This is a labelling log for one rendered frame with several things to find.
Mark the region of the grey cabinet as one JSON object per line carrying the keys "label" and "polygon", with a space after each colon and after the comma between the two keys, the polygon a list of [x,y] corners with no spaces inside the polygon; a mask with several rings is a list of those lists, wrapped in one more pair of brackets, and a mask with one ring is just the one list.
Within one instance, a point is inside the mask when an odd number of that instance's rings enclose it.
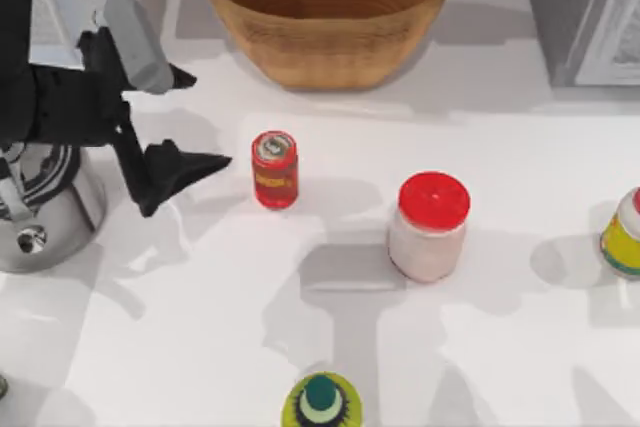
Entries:
{"label": "grey cabinet", "polygon": [[640,0],[530,0],[555,87],[640,87]]}

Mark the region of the pale grey rounded box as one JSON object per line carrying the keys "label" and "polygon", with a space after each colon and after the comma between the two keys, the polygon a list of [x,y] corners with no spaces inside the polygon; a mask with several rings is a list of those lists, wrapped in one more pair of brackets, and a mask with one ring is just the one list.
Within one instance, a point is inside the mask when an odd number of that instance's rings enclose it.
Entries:
{"label": "pale grey rounded box", "polygon": [[162,95],[174,77],[159,37],[138,0],[107,0],[103,17],[129,83],[138,91]]}

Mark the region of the red can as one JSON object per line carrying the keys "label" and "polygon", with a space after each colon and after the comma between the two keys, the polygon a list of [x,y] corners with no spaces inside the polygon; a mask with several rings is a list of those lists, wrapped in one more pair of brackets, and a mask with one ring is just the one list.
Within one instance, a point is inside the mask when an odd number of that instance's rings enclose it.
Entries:
{"label": "red can", "polygon": [[266,208],[282,210],[298,198],[298,149],[284,131],[261,132],[251,145],[256,199]]}

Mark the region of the woven wooden basket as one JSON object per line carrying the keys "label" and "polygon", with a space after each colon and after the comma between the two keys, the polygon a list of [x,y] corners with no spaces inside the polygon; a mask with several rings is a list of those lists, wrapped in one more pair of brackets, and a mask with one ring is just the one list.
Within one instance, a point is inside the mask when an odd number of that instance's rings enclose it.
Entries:
{"label": "woven wooden basket", "polygon": [[288,89],[369,89],[416,50],[446,0],[210,0],[238,49]]}

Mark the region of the yellow and white bottle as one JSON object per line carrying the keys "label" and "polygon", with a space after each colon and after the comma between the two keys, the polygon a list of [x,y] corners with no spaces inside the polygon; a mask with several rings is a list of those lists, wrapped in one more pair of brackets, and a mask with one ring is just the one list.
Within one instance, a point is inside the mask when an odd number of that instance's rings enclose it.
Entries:
{"label": "yellow and white bottle", "polygon": [[618,273],[640,279],[640,187],[619,202],[600,236],[600,251]]}

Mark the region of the white jar with red lid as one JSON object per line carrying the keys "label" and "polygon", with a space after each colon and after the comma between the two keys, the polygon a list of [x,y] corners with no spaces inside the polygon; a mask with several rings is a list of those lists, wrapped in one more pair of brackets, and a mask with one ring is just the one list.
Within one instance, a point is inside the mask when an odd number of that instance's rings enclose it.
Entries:
{"label": "white jar with red lid", "polygon": [[409,279],[434,283],[456,268],[471,211],[464,184],[441,171],[423,171],[401,185],[391,217],[387,250]]}

